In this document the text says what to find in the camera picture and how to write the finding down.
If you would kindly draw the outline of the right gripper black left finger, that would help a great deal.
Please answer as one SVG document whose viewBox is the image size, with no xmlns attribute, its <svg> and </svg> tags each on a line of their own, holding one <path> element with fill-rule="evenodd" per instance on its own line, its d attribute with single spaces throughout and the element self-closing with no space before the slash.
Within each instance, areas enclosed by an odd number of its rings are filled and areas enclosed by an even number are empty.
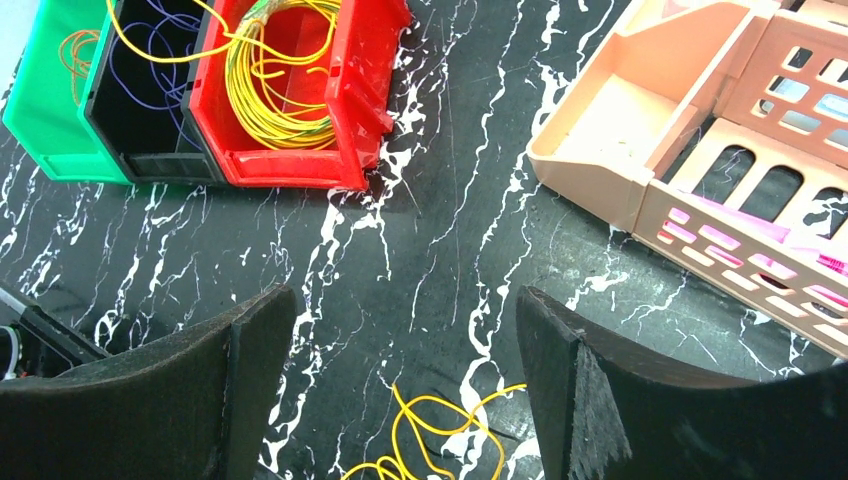
<svg viewBox="0 0 848 480">
<path fill-rule="evenodd" d="M 5 479 L 249 479 L 293 335 L 276 285 L 140 347 L 1 379 Z"/>
</svg>

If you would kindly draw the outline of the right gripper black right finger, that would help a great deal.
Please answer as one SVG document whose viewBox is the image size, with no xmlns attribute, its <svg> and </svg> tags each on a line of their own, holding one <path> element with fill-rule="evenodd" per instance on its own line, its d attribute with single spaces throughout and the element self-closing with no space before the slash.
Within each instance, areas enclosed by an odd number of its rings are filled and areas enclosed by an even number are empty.
<svg viewBox="0 0 848 480">
<path fill-rule="evenodd" d="M 525 286 L 516 331 L 549 479 L 843 479 L 847 367 L 756 382 L 658 353 Z"/>
</svg>

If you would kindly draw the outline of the black plastic bin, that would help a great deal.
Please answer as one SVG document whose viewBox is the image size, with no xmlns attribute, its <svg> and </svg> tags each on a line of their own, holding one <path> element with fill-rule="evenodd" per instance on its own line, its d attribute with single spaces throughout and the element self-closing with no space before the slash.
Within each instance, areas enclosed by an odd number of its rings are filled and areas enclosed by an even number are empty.
<svg viewBox="0 0 848 480">
<path fill-rule="evenodd" d="M 99 59 L 82 114 L 134 183 L 223 185 L 189 99 L 208 25 L 195 1 L 116 1 L 104 22 Z"/>
</svg>

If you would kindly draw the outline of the green plastic bin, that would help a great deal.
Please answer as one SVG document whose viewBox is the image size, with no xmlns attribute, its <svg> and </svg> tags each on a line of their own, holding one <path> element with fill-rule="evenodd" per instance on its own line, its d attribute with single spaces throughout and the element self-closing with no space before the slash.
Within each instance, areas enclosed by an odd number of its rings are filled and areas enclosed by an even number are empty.
<svg viewBox="0 0 848 480">
<path fill-rule="evenodd" d="M 128 184 L 124 172 L 78 116 L 81 99 L 73 59 L 62 48 L 80 30 L 98 32 L 102 1 L 41 1 L 3 123 L 40 169 L 54 181 Z"/>
</svg>

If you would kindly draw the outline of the red plastic bin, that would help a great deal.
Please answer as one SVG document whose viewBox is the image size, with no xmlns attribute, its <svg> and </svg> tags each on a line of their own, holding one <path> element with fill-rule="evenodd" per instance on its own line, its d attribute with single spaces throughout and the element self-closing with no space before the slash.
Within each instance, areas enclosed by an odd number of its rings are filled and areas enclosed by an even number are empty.
<svg viewBox="0 0 848 480">
<path fill-rule="evenodd" d="M 334 23 L 309 6 L 269 16 L 269 47 L 312 58 L 304 66 L 267 66 L 280 73 L 268 80 L 270 93 L 285 113 L 311 105 L 305 119 L 331 121 L 334 138 L 322 149 L 275 150 L 252 138 L 228 100 L 225 54 L 193 67 L 186 117 L 231 185 L 364 190 L 365 172 L 377 165 L 393 127 L 387 112 L 391 77 L 400 34 L 410 22 L 404 1 L 343 1 Z"/>
</svg>

